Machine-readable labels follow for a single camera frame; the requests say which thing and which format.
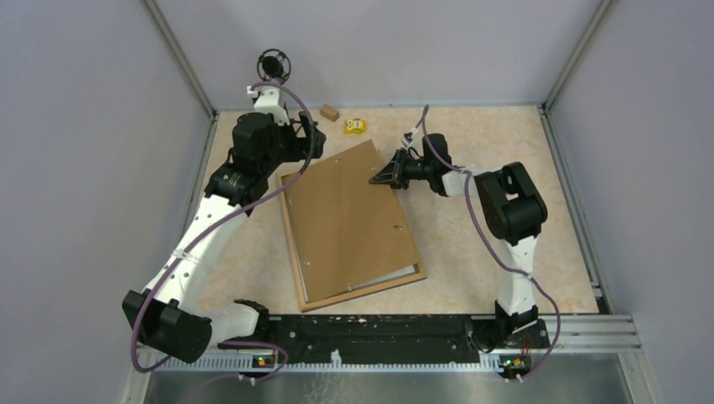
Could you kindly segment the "beach landscape photo print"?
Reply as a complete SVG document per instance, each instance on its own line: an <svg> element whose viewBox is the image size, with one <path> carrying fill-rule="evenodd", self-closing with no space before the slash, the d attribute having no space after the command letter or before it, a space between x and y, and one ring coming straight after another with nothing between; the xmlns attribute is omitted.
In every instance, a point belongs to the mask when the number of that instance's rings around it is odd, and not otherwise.
<svg viewBox="0 0 714 404"><path fill-rule="evenodd" d="M336 295L349 293L349 292L352 292L355 290L361 290L361 289L364 289L364 288L367 288L370 286L386 283L388 281L392 281L395 279L401 279L401 278L405 278L405 277L420 273L418 264L415 263L413 265L407 266L405 268L401 268L399 270L390 272L388 274L381 275L377 278L371 279L371 280L361 283L361 284L356 284L356 283L353 283L352 281L345 281L344 285L338 284L338 290L336 292L326 295L324 297L317 297L317 295L316 295L317 288L315 286L307 285L304 269L307 268L308 264L309 264L308 262L304 262L303 264L299 264L297 266L298 274L299 274L299 277L301 280L303 296L304 296L304 299L306 302L324 300L324 299L331 298Z"/></svg>

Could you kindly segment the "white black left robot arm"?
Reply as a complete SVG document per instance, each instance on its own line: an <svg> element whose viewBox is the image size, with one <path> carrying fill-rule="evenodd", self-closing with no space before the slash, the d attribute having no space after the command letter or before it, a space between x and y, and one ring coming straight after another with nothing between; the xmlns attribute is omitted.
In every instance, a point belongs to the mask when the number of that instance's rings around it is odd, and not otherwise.
<svg viewBox="0 0 714 404"><path fill-rule="evenodd" d="M203 310L198 300L232 235L255 208L283 194L322 155L326 136L309 108L286 86L258 82L247 88L253 111L237 119L226 160L211 174L193 219L167 262L122 310L131 326L130 358L142 365L143 345L185 363L214 344L241 339L250 348L269 340L267 310L249 300Z"/></svg>

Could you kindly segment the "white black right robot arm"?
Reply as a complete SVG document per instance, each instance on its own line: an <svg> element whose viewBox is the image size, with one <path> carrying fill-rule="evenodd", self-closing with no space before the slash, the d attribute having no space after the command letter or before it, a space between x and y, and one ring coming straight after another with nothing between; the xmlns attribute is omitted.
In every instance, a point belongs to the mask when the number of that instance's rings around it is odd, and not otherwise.
<svg viewBox="0 0 714 404"><path fill-rule="evenodd" d="M538 320L532 272L537 240L548 216L545 201L522 162L478 171L453 165L440 133L423 137L422 154L413 154L411 144L411 136L405 135L402 147L369 182L407 189L413 180L424 180L442 197L478 198L488 230L506 253L498 260L506 274L495 302L493 334L503 346L517 346Z"/></svg>

